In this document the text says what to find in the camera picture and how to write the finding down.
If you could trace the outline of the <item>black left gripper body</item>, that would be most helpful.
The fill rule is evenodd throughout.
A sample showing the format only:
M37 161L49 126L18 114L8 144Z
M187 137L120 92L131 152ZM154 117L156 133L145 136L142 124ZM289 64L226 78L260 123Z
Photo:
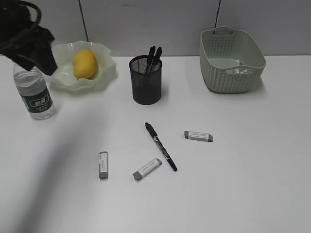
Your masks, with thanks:
M37 47L52 44L54 36L41 26L41 10L23 0L0 2L0 53L22 68L36 67L33 52Z

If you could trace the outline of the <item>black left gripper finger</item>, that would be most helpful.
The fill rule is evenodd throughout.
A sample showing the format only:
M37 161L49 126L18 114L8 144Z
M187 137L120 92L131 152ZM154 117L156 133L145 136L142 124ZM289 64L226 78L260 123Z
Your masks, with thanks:
M33 63L46 75L52 75L57 70L57 64L50 45L40 46L34 50Z

